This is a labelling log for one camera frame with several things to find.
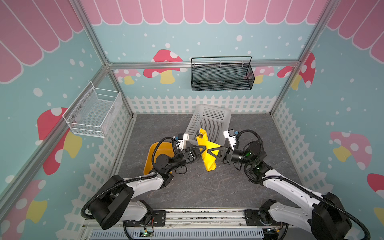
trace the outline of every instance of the mushroom illustration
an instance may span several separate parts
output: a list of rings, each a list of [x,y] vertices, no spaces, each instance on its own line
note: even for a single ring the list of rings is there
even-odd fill
[[[151,60],[152,62],[181,62],[183,61],[176,53],[161,49]],[[147,78],[153,78],[157,75],[161,75],[160,83],[171,84],[175,82],[175,78],[172,75],[172,71],[186,72],[186,68],[163,68],[163,69],[145,69],[144,76]]]
[[[256,84],[260,84],[263,82],[263,76],[273,76],[275,74],[275,70],[273,67],[254,67],[253,68],[253,74],[255,76],[255,82]]]
[[[33,180],[26,187],[9,214],[1,222],[2,239],[18,240],[24,232],[26,219],[38,223],[47,206],[47,201],[34,201],[35,197],[45,186],[45,180]]]
[[[380,197],[384,198],[384,176],[380,174],[368,174],[367,176],[368,185],[372,188],[375,193]]]
[[[361,170],[364,170],[371,163],[372,147],[364,135],[353,134],[349,132],[331,132],[331,144],[333,142],[340,145],[333,149],[333,153],[341,162],[353,156]]]
[[[285,68],[283,68],[277,73],[277,76],[279,78],[285,78],[291,73],[292,69],[293,67],[286,66]],[[299,83],[301,79],[304,80],[305,86],[309,88],[313,83],[315,71],[316,71],[316,60],[313,53],[310,53],[304,65],[302,66],[299,74],[293,80],[291,84],[291,88],[293,90],[297,90],[299,88]]]
[[[53,127],[61,119],[61,114],[64,113],[66,108],[53,108],[43,112],[37,119],[37,130],[39,133],[39,140],[36,144],[39,145],[51,132]],[[54,174],[60,167],[63,151],[66,150],[71,158],[76,157],[80,151],[83,139],[74,135],[69,129],[64,133],[64,136],[57,143],[51,154],[43,163],[45,174]]]
[[[380,207],[375,207],[373,211],[375,212],[381,224],[384,226],[384,209]]]
[[[122,80],[124,79],[125,85],[132,85],[135,83],[135,81],[132,79],[132,76],[140,77],[139,71],[136,69],[116,69],[114,71],[116,77],[118,78],[119,83],[122,83]]]

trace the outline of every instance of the wall-mounted basket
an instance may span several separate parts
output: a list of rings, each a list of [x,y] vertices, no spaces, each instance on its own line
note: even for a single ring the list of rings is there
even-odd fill
[[[192,91],[251,90],[255,76],[250,56],[191,59]]]
[[[122,106],[121,93],[90,82],[63,114],[74,134],[105,137]]]

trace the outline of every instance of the white wire basket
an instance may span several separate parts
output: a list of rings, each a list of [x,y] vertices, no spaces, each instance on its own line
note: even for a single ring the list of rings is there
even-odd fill
[[[121,106],[120,92],[95,88],[89,82],[63,118],[74,134],[105,137]]]

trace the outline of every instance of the yellow cloth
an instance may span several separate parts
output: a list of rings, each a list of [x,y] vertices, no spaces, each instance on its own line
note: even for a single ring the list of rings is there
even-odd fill
[[[216,163],[215,163],[216,158],[214,156],[210,155],[209,153],[207,153],[207,150],[211,149],[211,148],[220,147],[220,145],[218,145],[218,144],[216,144],[214,142],[208,141],[208,135],[207,135],[207,131],[206,130],[200,128],[199,132],[200,132],[200,134],[202,136],[199,135],[199,136],[196,137],[196,139],[197,139],[197,143],[199,144],[199,146],[205,146],[207,148],[203,152],[201,157],[203,158],[205,169],[209,172],[211,170],[215,170],[215,168],[216,168]],[[212,151],[212,153],[217,155],[218,150]]]

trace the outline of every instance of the black wire basket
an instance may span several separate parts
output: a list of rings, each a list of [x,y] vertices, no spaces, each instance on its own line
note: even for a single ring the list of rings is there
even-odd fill
[[[255,76],[250,56],[191,59],[192,91],[251,90]]]

